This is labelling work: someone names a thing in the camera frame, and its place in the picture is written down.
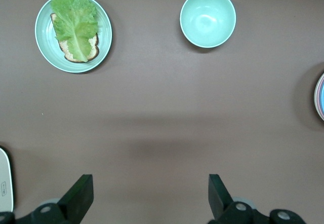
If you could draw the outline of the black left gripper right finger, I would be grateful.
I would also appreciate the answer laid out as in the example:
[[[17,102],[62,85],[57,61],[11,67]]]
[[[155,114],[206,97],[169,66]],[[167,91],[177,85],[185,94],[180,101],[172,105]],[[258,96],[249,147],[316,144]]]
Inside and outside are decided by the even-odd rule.
[[[251,204],[242,200],[234,200],[218,174],[209,175],[208,201],[214,216],[209,223],[305,223],[298,214],[289,210],[274,209],[269,216],[266,216],[253,208]]]

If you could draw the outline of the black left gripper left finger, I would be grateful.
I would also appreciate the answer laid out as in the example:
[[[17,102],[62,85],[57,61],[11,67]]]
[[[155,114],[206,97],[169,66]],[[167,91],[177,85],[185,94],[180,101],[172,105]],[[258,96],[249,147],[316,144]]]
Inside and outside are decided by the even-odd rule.
[[[1,223],[81,223],[93,200],[93,176],[84,174],[57,203],[43,204],[22,218],[1,212]]]

